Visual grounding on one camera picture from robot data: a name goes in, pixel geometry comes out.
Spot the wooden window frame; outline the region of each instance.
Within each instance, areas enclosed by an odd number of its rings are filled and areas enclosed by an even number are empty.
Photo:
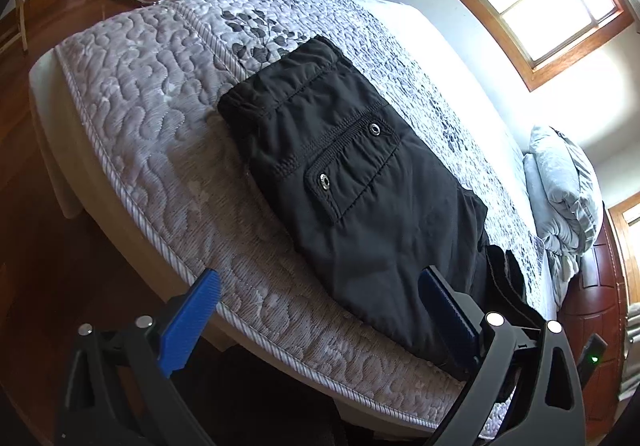
[[[629,236],[629,225],[626,223],[624,214],[632,207],[640,204],[640,191],[609,209],[613,227],[618,236],[620,252],[622,254],[623,266],[626,277],[626,291],[629,302],[640,302],[640,267],[636,256],[631,237]]]
[[[487,5],[486,0],[460,1],[482,23],[495,42],[500,45],[511,64],[520,74],[529,92],[533,92],[548,80],[568,69],[572,64],[577,63],[577,61],[580,61],[597,48],[602,47],[602,45],[620,34],[634,22],[632,15],[624,8],[625,1],[613,0],[618,10],[597,28],[586,32],[577,40],[574,40],[573,43],[532,68],[529,60],[527,60],[518,46],[515,36],[513,36],[495,9]]]

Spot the snap button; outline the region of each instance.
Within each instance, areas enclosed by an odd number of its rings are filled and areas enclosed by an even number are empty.
[[[329,189],[329,177],[325,173],[320,174],[320,185],[324,191]]]

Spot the blue rubber tip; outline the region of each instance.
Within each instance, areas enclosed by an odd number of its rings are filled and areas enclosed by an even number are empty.
[[[175,370],[184,368],[218,301],[220,277],[213,269],[205,269],[160,336],[158,365],[165,376],[169,377]]]

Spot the mattress cover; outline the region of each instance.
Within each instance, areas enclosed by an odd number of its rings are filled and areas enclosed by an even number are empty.
[[[319,285],[242,168],[216,111],[240,80],[322,34],[340,47],[490,206],[492,243],[512,249],[542,310],[542,246],[429,77],[353,0],[168,0],[56,47],[82,125],[127,212],[192,283],[223,283],[218,313],[274,357],[343,397],[436,428],[462,384],[356,320]],[[497,432],[496,405],[483,435]]]

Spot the wooden chair leg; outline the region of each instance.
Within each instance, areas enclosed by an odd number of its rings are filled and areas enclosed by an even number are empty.
[[[24,27],[24,0],[15,0],[15,13],[18,16],[18,29],[20,30],[20,38],[22,39],[22,51],[27,52],[27,31]]]

